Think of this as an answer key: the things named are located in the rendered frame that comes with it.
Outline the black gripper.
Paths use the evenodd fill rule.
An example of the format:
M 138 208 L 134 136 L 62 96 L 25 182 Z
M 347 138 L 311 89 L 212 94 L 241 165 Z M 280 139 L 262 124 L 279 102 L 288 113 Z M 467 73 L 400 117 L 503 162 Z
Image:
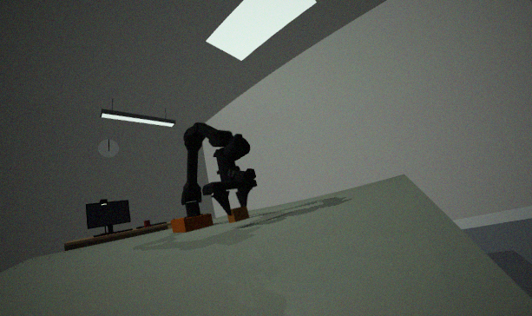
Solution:
M 233 167 L 233 170 L 236 170 L 237 167 L 235 163 L 228 163 L 219 166 L 219 171 L 217 174 L 220 175 L 221 181 L 215 181 L 208 183 L 202 189 L 203 195 L 213 194 L 211 197 L 214 197 L 219 204 L 224 208 L 227 214 L 231 215 L 231 208 L 228 200 L 228 195 L 230 191 L 228 189 L 237 188 L 237 197 L 239 199 L 241 207 L 246 206 L 247 195 L 254 187 L 257 187 L 256 180 L 253 179 L 253 183 L 240 183 L 238 181 L 233 181 L 233 183 L 228 183 L 228 171 L 229 167 Z

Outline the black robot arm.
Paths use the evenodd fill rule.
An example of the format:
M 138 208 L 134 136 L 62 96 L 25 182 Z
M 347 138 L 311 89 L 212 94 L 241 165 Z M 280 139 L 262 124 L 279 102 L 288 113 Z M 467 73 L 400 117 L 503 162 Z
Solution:
M 183 140 L 187 148 L 187 182 L 182 192 L 181 204 L 185 205 L 187 217 L 196 217 L 200 213 L 199 202 L 201 202 L 201 188 L 197 183 L 198 152 L 203 140 L 207 138 L 213 147 L 224 147 L 216 149 L 213 157 L 216 157 L 218 167 L 228 163 L 235 163 L 239 158 L 247 155 L 250 151 L 250 144 L 242 134 L 233 135 L 232 131 L 222 131 L 213 128 L 206 123 L 195 123 L 187 129 L 183 135 Z M 228 183 L 238 181 L 240 183 L 253 183 L 256 177 L 254 169 L 248 168 L 240 171 L 240 168 L 233 170 L 229 167 Z M 194 201 L 194 202 L 189 202 Z M 186 203 L 188 202 L 188 203 Z

